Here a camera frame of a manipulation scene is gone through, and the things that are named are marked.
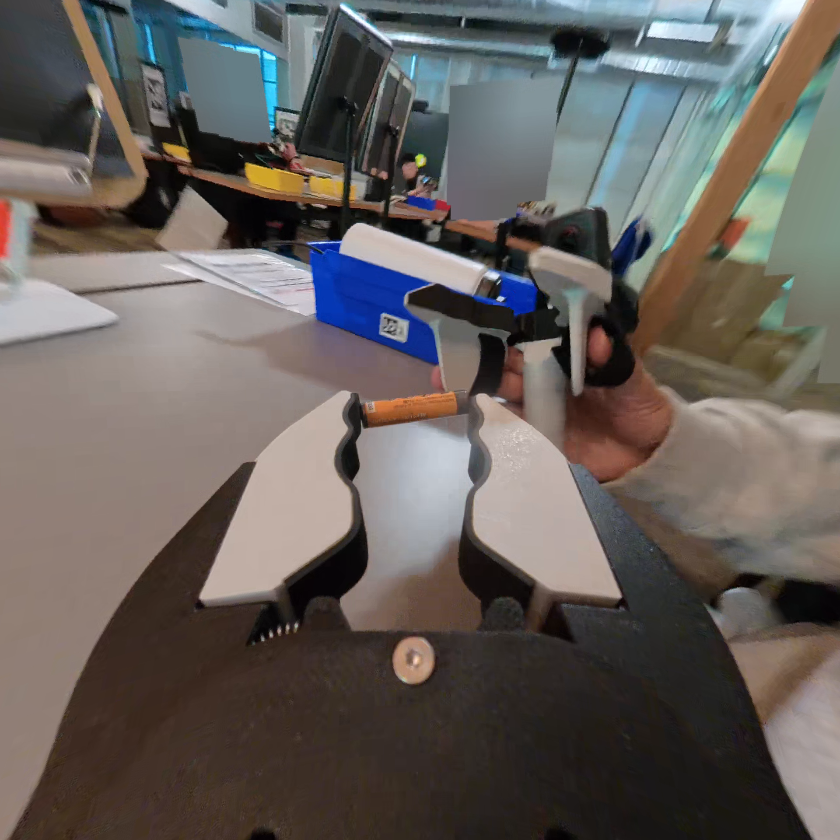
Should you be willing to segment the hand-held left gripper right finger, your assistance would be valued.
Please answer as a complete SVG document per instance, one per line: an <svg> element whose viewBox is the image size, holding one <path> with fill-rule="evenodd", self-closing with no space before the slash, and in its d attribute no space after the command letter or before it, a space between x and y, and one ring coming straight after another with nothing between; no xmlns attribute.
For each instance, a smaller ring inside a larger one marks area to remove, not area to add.
<svg viewBox="0 0 840 840"><path fill-rule="evenodd" d="M560 450L484 394L470 402L468 439L458 572L482 611L512 600L526 628L542 631L561 606L620 607L623 593Z"/></svg>

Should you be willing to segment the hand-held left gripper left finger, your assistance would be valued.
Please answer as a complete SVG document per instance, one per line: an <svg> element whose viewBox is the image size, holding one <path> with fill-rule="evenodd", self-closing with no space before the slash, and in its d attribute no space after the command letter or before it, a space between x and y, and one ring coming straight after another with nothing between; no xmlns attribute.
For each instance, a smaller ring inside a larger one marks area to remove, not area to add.
<svg viewBox="0 0 840 840"><path fill-rule="evenodd" d="M204 607L272 604L303 618L319 597L361 580L368 539L354 479L361 402L339 392L257 457L198 600Z"/></svg>

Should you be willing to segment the orange battery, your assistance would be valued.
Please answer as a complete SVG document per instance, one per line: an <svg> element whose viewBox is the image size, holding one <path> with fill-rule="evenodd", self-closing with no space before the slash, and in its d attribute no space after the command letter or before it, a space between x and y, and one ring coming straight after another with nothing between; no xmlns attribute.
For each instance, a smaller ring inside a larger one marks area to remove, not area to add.
<svg viewBox="0 0 840 840"><path fill-rule="evenodd" d="M360 421L364 428L388 427L456 417L468 410L467 392L413 395L363 402L360 404Z"/></svg>

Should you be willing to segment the person's right forearm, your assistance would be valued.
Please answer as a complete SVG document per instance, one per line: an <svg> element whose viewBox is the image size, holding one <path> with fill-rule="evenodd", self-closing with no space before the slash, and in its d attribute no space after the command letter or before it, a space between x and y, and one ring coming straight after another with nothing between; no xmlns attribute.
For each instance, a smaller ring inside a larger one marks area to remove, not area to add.
<svg viewBox="0 0 840 840"><path fill-rule="evenodd" d="M839 416L754 400L687 402L641 466L605 484L741 573L839 583Z"/></svg>

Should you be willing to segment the person's right hand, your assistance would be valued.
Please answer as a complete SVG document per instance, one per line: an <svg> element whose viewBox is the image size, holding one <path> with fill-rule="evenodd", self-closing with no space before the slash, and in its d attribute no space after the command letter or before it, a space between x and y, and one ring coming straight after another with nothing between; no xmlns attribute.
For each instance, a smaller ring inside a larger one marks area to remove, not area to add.
<svg viewBox="0 0 840 840"><path fill-rule="evenodd" d="M600 369L612 353L612 342L601 327L590 329L588 342L588 361ZM509 349L497 396L530 422L523 372L523 353ZM590 386L567 397L562 450L571 463L585 467L599 482L619 480L652 457L667 438L674 417L672 400L637 361L623 385Z"/></svg>

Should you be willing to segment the white paper roll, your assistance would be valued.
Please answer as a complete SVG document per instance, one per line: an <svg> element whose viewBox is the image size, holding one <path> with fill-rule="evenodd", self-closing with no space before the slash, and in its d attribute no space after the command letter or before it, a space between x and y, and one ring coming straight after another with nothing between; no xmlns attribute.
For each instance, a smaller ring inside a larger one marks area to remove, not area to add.
<svg viewBox="0 0 840 840"><path fill-rule="evenodd" d="M339 252L466 295L498 299L501 294L497 270L368 224L351 226L342 237Z"/></svg>

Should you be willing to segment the blue plastic bin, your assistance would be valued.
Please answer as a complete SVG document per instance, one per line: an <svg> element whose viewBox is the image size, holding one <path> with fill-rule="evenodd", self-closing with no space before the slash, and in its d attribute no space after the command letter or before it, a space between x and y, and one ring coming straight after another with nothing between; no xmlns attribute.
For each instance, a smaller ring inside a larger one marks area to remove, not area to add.
<svg viewBox="0 0 840 840"><path fill-rule="evenodd" d="M325 241L313 247L310 268L318 320L436 364L432 330L404 306L409 291L429 283L342 256L340 243ZM535 309L537 291L530 279L504 271L500 275L497 300L502 305L517 315Z"/></svg>

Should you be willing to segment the brown cardboard box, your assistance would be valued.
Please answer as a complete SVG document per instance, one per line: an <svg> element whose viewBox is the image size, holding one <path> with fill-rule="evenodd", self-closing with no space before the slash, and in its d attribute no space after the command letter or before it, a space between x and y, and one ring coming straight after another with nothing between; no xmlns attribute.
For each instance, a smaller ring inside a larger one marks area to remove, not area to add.
<svg viewBox="0 0 840 840"><path fill-rule="evenodd" d="M658 345L729 362L791 278L763 264L704 260Z"/></svg>

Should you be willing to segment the black monitor stand pole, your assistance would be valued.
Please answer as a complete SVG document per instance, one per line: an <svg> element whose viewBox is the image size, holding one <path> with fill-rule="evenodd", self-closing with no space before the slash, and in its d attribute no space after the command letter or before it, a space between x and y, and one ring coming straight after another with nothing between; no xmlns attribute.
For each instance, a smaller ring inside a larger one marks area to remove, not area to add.
<svg viewBox="0 0 840 840"><path fill-rule="evenodd" d="M389 215L390 215L390 208L391 208L391 201L393 195L393 183L396 174L396 156L397 156L397 147L399 145L398 141L400 139L400 130L398 126L393 123L388 123L386 127L386 133L390 140L390 147L388 150L388 168L386 171L386 178L385 178L385 192L382 199L382 209L381 209L381 228L387 229L388 222L389 222Z"/></svg>
<svg viewBox="0 0 840 840"><path fill-rule="evenodd" d="M339 107L345 117L344 127L344 153L343 153L343 187L342 187L342 203L339 218L339 238L342 239L351 224L351 187L352 187L352 172L355 155L355 118L357 113L356 103L341 96L338 99Z"/></svg>

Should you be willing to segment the black ceiling lamp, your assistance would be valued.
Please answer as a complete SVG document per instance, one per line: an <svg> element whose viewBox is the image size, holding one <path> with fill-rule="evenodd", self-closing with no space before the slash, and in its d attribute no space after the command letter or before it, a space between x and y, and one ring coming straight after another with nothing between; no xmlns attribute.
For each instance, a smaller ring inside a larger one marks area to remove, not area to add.
<svg viewBox="0 0 840 840"><path fill-rule="evenodd" d="M550 43L556 57L569 60L556 107L555 123L559 124L579 64L582 60L601 58L609 50L612 37L598 28L564 25L553 32Z"/></svg>

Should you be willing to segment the white stand base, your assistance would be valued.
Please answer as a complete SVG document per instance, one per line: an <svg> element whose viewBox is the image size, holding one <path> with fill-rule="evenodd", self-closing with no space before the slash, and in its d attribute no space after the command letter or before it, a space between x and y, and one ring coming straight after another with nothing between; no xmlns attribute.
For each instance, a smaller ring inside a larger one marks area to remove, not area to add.
<svg viewBox="0 0 840 840"><path fill-rule="evenodd" d="M2 347L102 329L118 320L116 313L53 283L2 285Z"/></svg>

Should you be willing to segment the person's grey hoodie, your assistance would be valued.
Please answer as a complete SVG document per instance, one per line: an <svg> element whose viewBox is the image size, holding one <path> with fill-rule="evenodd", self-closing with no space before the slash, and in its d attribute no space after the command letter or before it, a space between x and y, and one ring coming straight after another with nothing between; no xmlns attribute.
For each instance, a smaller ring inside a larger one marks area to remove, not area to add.
<svg viewBox="0 0 840 840"><path fill-rule="evenodd" d="M727 640L773 763L812 838L839 838L838 625L785 623L761 591L723 592L710 614Z"/></svg>

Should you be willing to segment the dark board with wooden rim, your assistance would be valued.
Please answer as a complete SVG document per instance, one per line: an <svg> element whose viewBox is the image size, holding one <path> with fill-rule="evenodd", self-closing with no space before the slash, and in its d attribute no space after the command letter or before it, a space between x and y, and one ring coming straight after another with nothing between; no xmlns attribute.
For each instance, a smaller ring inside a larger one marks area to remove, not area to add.
<svg viewBox="0 0 840 840"><path fill-rule="evenodd" d="M79 2L1 2L1 192L122 209L147 171Z"/></svg>

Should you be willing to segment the wooden post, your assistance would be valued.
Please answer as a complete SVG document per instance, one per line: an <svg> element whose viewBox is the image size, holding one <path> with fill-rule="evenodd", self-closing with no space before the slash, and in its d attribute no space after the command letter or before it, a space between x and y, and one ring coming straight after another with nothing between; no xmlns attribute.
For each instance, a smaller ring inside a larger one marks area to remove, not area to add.
<svg viewBox="0 0 840 840"><path fill-rule="evenodd" d="M676 313L700 262L726 227L751 178L838 36L839 2L805 2L752 96L675 243L659 259L640 300L633 350L643 357Z"/></svg>

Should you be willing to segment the black white wall poster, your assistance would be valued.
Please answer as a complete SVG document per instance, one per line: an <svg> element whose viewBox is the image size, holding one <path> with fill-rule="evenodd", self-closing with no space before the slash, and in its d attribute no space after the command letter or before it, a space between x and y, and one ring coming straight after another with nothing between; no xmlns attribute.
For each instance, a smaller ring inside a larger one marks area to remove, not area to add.
<svg viewBox="0 0 840 840"><path fill-rule="evenodd" d="M150 126L161 130L171 129L172 119L163 69L152 62L141 61L140 72Z"/></svg>

